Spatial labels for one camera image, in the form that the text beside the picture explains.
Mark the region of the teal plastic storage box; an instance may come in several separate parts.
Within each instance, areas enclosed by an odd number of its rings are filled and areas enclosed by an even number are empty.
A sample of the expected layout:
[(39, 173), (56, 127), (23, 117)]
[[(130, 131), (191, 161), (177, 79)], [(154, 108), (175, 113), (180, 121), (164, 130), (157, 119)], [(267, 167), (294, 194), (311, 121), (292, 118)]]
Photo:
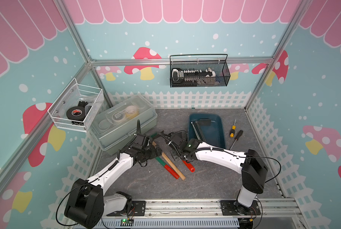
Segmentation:
[(206, 113), (193, 113), (189, 116), (189, 131), (188, 136), (190, 138), (196, 138), (196, 134), (191, 126), (192, 121), (196, 121), (199, 119), (211, 119), (211, 126), (202, 127), (206, 137), (206, 143), (219, 147), (226, 148), (226, 142), (224, 137), (224, 128), (222, 124), (222, 119), (217, 114), (206, 114)]

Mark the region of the hoe with blue grip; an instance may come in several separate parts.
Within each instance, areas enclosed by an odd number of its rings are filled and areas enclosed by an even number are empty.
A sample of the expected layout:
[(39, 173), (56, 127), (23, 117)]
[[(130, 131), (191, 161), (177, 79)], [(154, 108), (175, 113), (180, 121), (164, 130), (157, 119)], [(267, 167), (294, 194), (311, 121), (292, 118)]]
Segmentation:
[(201, 127), (198, 123), (198, 121), (192, 121), (191, 123), (191, 126), (196, 134), (196, 138), (198, 140), (201, 140), (201, 141), (204, 141), (204, 136), (203, 136), (203, 133), (202, 133), (202, 130), (201, 130)]

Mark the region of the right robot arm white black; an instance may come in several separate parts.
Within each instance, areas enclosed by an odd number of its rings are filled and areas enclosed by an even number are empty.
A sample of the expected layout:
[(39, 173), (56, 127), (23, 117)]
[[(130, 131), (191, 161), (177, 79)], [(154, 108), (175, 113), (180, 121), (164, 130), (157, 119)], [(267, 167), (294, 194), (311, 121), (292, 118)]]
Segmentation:
[(242, 187), (237, 199), (227, 209), (237, 215), (248, 215), (258, 194), (264, 191), (268, 168), (262, 157), (254, 150), (236, 152), (212, 146), (199, 139), (187, 139), (182, 131), (163, 136), (176, 158), (191, 163), (194, 160), (208, 161), (231, 169), (242, 177)]

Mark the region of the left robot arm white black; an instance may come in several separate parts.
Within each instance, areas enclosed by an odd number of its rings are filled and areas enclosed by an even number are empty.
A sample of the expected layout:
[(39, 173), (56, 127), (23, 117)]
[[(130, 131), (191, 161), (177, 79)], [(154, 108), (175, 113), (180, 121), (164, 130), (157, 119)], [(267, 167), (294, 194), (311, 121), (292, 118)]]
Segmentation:
[(135, 164), (145, 167), (149, 160), (160, 156), (161, 153), (161, 148), (153, 145), (151, 136), (137, 133), (104, 169), (86, 180), (79, 178), (74, 182), (71, 191), (64, 197), (67, 201), (65, 217), (92, 229), (105, 215), (120, 211), (129, 214), (132, 204), (130, 195), (120, 191), (112, 196), (104, 195), (112, 184)]

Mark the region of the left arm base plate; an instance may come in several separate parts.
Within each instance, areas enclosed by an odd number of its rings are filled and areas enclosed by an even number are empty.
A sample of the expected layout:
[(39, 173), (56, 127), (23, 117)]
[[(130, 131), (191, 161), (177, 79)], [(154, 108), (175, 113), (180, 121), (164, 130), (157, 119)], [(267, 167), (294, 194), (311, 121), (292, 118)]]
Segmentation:
[(106, 214), (108, 217), (123, 216), (123, 217), (133, 217), (133, 216), (144, 216), (146, 209), (145, 201), (130, 201), (125, 204), (125, 207), (121, 211), (115, 211), (110, 214)]

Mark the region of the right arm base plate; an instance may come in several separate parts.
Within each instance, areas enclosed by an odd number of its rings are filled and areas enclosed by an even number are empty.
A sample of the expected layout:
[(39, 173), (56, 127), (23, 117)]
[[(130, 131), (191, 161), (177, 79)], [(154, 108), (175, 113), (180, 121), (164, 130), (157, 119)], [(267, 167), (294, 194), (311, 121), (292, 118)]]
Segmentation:
[(220, 201), (222, 214), (224, 216), (247, 216), (254, 217), (261, 215), (261, 209), (258, 201), (255, 199), (250, 207), (237, 202), (237, 200), (221, 200)]

